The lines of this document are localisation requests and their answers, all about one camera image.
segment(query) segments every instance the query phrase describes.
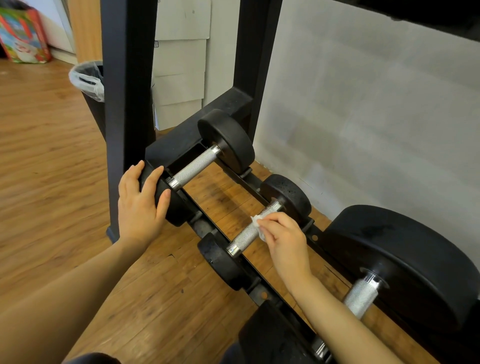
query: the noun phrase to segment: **wooden floor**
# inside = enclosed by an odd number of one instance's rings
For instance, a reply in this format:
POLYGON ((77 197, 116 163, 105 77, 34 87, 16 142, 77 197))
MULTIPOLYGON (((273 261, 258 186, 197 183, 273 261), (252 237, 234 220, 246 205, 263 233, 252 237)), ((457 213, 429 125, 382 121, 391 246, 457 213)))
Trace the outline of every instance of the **wooden floor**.
MULTIPOLYGON (((0 310, 110 246, 105 143, 70 65, 0 60, 0 310)), ((257 176, 269 172, 255 163, 257 176)), ((262 206, 215 164, 186 186, 233 238, 262 206)), ((324 229, 329 221, 312 216, 324 229)), ((216 363, 255 311, 203 260, 190 227, 168 225, 131 267, 69 357, 106 352, 123 363, 216 363)), ((266 245, 248 259, 298 312, 266 245)), ((310 250, 315 275, 339 299, 348 284, 310 250)), ((376 307, 365 324, 406 363, 436 361, 376 307)))

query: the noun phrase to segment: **white wall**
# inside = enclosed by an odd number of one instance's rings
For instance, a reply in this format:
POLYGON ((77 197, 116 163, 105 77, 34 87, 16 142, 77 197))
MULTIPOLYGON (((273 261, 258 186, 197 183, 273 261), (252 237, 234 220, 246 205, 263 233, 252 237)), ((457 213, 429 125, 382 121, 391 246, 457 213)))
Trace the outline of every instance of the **white wall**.
POLYGON ((233 85, 240 0, 212 0, 203 105, 233 85))
POLYGON ((72 29, 61 0, 24 0, 40 12, 47 42, 51 46, 75 53, 72 29))
POLYGON ((254 147, 335 218, 384 206, 480 267, 480 44, 331 0, 284 0, 254 147))

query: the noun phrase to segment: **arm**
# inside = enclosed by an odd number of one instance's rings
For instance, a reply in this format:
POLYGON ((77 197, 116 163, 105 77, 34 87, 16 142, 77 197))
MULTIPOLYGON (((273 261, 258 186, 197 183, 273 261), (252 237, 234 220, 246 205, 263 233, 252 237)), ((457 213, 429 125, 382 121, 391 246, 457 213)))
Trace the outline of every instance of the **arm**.
POLYGON ((160 234, 170 201, 155 207, 163 167, 139 192, 141 161, 119 184, 120 239, 0 315, 0 363, 61 363, 127 269, 160 234))
POLYGON ((312 275, 305 235, 293 219, 276 212, 258 223, 278 274, 339 363, 401 363, 312 275))

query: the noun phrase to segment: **white cardboard box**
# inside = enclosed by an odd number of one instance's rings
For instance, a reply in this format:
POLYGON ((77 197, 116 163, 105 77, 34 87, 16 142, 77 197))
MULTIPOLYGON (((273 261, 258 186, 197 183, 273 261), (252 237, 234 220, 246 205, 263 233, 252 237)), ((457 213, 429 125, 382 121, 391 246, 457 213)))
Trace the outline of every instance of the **white cardboard box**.
POLYGON ((155 107, 204 98, 205 72, 182 73, 154 78, 155 107))
POLYGON ((210 0, 161 0, 156 11, 156 40, 208 39, 210 0))
POLYGON ((159 41, 153 50, 153 76, 205 72, 206 39, 159 41))
POLYGON ((202 100, 192 100, 156 107, 158 130, 177 126, 202 108, 202 100))

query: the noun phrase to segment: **black metal rack frame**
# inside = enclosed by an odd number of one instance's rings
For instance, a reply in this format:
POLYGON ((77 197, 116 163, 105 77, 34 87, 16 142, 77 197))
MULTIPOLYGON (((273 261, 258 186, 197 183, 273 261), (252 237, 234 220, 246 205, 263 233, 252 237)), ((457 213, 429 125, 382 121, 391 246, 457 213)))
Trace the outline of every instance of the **black metal rack frame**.
MULTIPOLYGON (((345 2, 362 6, 359 5, 362 1, 345 2)), ((157 0, 101 1, 106 95, 104 132, 107 142, 111 223, 107 234, 113 242, 119 237, 118 184, 122 174, 131 164, 146 159, 153 167, 165 166, 166 174, 173 175, 178 172, 205 150, 197 122, 212 109, 227 112, 253 140, 281 5, 282 0, 240 1, 233 87, 168 134, 154 141, 150 87, 157 0)), ((267 205, 267 201, 258 193, 261 181, 252 174, 251 169, 237 175, 222 162, 217 163, 235 182, 242 185, 262 204, 267 205)), ((212 232, 226 247, 230 241, 223 232, 184 190, 180 190, 179 194, 195 213, 188 224, 196 234, 202 238, 212 232)), ((313 220, 311 218, 305 220, 301 227, 307 236, 309 246, 353 283, 355 277, 348 268, 342 266, 322 248, 328 241, 322 239, 322 232, 314 225, 313 220)), ((239 263, 251 278, 243 288, 255 303, 260 305, 263 302, 261 293, 267 292, 269 299, 289 322, 308 342, 313 342, 315 333, 255 267, 244 256, 239 258, 239 263)), ((473 335, 474 338, 476 335, 478 338, 478 329, 474 330, 475 332, 469 329, 468 332, 453 337, 437 335, 436 339, 432 339, 429 332, 405 321, 381 300, 377 299, 375 304, 439 361, 451 360, 449 352, 444 349, 445 345, 454 345, 458 348, 460 356, 457 359, 461 359, 461 351, 466 351, 464 361, 478 360, 478 344, 473 339, 466 339, 467 334, 473 335)), ((472 325, 468 324, 468 328, 479 327, 477 325, 480 321, 479 305, 473 311, 470 319, 472 325)))

